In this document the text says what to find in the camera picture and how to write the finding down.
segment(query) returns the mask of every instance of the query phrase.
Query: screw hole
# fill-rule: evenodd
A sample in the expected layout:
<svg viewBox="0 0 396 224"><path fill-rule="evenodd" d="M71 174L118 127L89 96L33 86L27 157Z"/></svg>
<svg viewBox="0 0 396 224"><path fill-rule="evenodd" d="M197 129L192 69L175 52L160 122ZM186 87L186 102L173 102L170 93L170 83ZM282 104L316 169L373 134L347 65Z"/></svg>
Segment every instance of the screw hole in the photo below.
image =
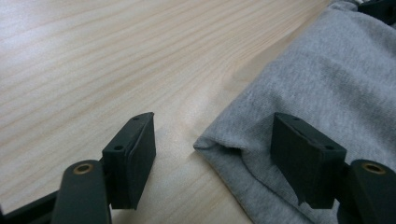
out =
<svg viewBox="0 0 396 224"><path fill-rule="evenodd" d="M376 175L384 175L386 173L384 168L380 167L379 165L373 164L373 163L366 162L362 166L366 171L374 173Z"/></svg>
<svg viewBox="0 0 396 224"><path fill-rule="evenodd" d="M114 150L117 150L117 151L122 150L122 149L123 149L123 146L116 146L116 147L114 147Z"/></svg>
<svg viewBox="0 0 396 224"><path fill-rule="evenodd" d="M87 174L88 172L90 172L92 170L92 168L93 168L92 164L83 163L83 164L79 165L78 167L76 167L73 170L73 173L75 175L84 175L84 174Z"/></svg>

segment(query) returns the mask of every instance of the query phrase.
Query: wooden surface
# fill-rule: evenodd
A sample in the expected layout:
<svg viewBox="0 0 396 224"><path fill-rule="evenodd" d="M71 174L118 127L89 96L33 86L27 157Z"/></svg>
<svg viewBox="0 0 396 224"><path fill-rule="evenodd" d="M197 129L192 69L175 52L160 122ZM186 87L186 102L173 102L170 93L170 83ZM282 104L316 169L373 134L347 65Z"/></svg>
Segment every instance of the wooden surface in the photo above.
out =
<svg viewBox="0 0 396 224"><path fill-rule="evenodd" d="M327 0L1 1L0 204L8 213L155 113L157 158L114 223L246 223L192 144Z"/></svg>

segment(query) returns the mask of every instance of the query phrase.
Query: gray cloth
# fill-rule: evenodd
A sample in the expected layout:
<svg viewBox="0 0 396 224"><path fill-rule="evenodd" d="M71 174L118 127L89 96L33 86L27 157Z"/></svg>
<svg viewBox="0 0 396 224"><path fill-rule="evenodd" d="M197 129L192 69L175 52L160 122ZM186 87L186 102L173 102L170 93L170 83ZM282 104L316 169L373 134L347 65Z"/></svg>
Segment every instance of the gray cloth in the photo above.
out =
<svg viewBox="0 0 396 224"><path fill-rule="evenodd" d="M336 223L298 206L270 158L275 112L304 119L347 149L396 170L396 30L333 1L194 144L255 223Z"/></svg>

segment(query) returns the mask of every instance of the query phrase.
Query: towel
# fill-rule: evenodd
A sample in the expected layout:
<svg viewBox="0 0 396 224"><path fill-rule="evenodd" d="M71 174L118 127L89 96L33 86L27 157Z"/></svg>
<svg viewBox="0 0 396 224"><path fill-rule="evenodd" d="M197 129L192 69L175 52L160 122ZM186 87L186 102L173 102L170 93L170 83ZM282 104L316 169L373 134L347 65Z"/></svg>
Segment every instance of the towel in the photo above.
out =
<svg viewBox="0 0 396 224"><path fill-rule="evenodd" d="M271 161L274 113L304 119L347 149L346 162L396 170L396 25L332 1L194 143L255 223L336 223L298 205Z"/></svg>

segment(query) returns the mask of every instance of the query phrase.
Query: black object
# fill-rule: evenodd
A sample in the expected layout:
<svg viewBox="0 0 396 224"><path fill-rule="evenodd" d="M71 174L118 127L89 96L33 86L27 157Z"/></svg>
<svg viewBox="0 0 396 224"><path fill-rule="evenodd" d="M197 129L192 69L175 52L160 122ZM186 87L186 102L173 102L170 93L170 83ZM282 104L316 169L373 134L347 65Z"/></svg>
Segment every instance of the black object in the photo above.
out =
<svg viewBox="0 0 396 224"><path fill-rule="evenodd" d="M396 174L375 161L347 165L346 154L302 119L275 113L271 158L299 203L325 209L336 199L339 223L396 223Z"/></svg>
<svg viewBox="0 0 396 224"><path fill-rule="evenodd" d="M0 214L0 223L111 223L110 203L113 209L136 209L156 155L153 116L130 119L100 161L69 166L58 191Z"/></svg>
<svg viewBox="0 0 396 224"><path fill-rule="evenodd" d="M396 0L372 0L358 6L358 11L372 16L387 25L396 22Z"/></svg>

